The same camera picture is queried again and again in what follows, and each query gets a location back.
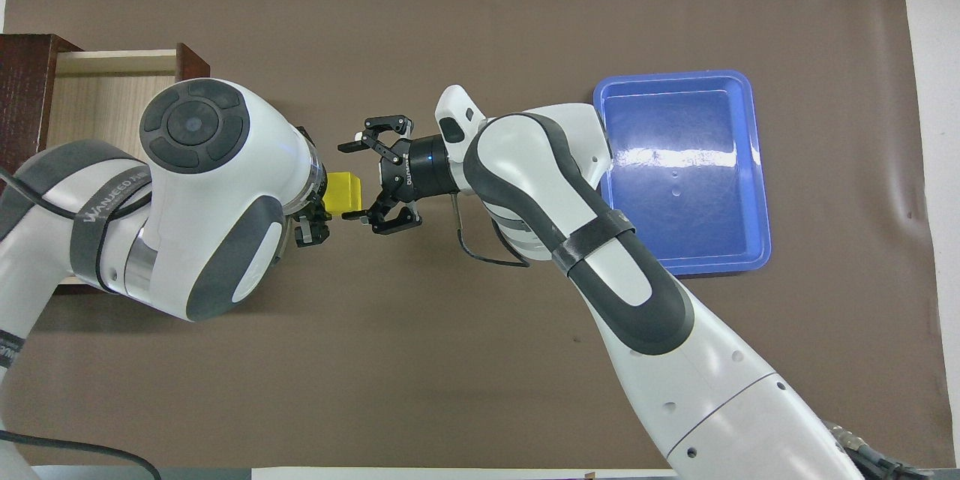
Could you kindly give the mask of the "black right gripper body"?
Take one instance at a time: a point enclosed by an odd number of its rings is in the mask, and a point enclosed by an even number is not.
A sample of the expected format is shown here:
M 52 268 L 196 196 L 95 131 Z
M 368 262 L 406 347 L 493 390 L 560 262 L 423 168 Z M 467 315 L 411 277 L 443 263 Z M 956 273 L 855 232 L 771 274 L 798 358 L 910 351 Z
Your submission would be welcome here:
M 382 144 L 377 148 L 382 155 L 379 162 L 382 189 L 375 199 L 378 206 L 395 206 L 459 191 L 442 135 L 400 138 L 391 148 Z

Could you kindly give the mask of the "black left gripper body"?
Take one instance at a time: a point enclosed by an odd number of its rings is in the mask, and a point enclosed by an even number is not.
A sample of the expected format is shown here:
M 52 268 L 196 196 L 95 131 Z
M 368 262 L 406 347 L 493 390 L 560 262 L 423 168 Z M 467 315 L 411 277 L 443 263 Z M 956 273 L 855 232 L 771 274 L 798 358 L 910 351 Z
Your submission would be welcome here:
M 304 127 L 295 127 L 302 144 L 295 160 L 295 179 L 301 183 L 295 196 L 295 221 L 329 221 L 323 196 L 326 195 L 327 172 L 319 153 Z

